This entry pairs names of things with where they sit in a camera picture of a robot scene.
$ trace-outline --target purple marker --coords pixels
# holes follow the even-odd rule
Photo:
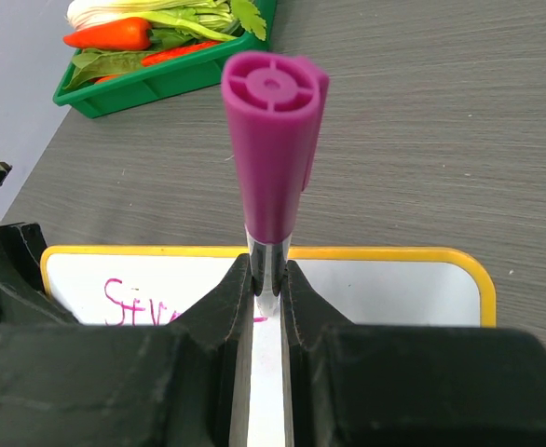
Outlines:
[[[254,293],[277,308],[300,193],[307,187],[329,76],[304,57],[246,51],[229,59],[222,93],[234,149]]]

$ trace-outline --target red pepper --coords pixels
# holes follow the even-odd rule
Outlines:
[[[95,81],[95,84],[101,84],[101,82],[110,81],[117,77],[119,77],[119,74],[111,74],[109,76],[100,77],[99,79]]]
[[[64,43],[75,48],[142,51],[151,46],[151,24],[140,17],[110,21],[66,35]]]
[[[216,42],[214,40],[208,40],[207,42],[202,42],[200,44],[195,44],[195,45],[189,45],[187,47],[166,49],[165,51],[159,51],[158,53],[150,54],[149,56],[144,58],[141,63],[143,64],[144,67],[150,67],[151,65],[155,65],[165,61],[171,61],[172,59],[177,59],[182,56],[185,56],[186,54],[201,51],[202,49],[205,49],[205,48],[214,47],[215,45],[220,43],[221,42]]]

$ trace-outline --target gray table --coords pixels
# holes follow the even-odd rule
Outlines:
[[[499,324],[546,343],[546,0],[280,0],[273,42],[332,76],[294,242],[467,251]],[[230,156],[217,88],[71,112],[7,219],[50,244],[243,244]]]

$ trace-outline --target whiteboard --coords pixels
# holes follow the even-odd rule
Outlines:
[[[224,277],[240,247],[52,247],[46,292],[90,325],[175,320]],[[450,249],[294,248],[313,289],[358,323],[494,326],[495,290],[473,258]],[[285,442],[280,316],[255,306],[249,446]]]

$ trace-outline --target green tray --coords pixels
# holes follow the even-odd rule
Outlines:
[[[58,105],[69,104],[84,116],[96,118],[217,85],[230,56],[251,49],[268,50],[277,0],[255,0],[255,4],[266,21],[266,42],[244,33],[231,42],[125,74],[109,82],[66,91],[63,88],[75,70],[71,63],[53,95],[53,101]]]

